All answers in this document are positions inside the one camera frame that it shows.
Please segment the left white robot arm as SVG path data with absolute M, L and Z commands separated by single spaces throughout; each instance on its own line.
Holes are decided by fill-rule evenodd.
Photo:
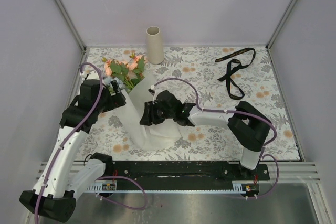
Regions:
M 112 177 L 113 159 L 101 153 L 92 154 L 87 165 L 69 177 L 79 147 L 99 114 L 126 104 L 117 81 L 113 80 L 110 87 L 113 94 L 99 80 L 85 80 L 79 95 L 62 113 L 57 142 L 40 179 L 32 190 L 23 191 L 19 198 L 31 213 L 65 223 L 72 216 L 79 197 L 97 178 Z

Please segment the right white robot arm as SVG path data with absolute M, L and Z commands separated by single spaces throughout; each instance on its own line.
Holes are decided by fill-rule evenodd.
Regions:
M 248 102 L 241 101 L 235 108 L 228 110 L 202 109 L 196 103 L 182 103 L 165 90 L 154 101 L 144 104 L 140 124 L 158 125 L 167 119 L 172 119 L 180 126 L 228 127 L 243 146 L 239 173 L 246 180 L 257 175 L 257 165 L 269 131 L 276 132 L 272 123 Z

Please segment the white wrapping paper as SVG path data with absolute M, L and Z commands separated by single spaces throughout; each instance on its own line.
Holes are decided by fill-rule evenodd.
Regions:
M 145 126 L 140 124 L 145 106 L 148 101 L 153 102 L 153 95 L 148 89 L 157 82 L 156 77 L 146 73 L 144 79 L 128 94 L 127 107 L 130 109 L 127 116 L 127 131 L 134 143 L 143 150 L 161 150 L 171 147 L 181 138 L 180 131 L 171 120 L 165 120 L 158 125 Z

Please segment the artificial flower bouquet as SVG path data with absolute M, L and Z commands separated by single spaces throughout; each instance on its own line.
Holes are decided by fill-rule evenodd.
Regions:
M 108 60 L 102 57 L 104 63 L 103 81 L 106 86 L 112 86 L 116 81 L 120 89 L 132 91 L 144 79 L 147 59 L 143 55 L 132 53 L 129 61 Z

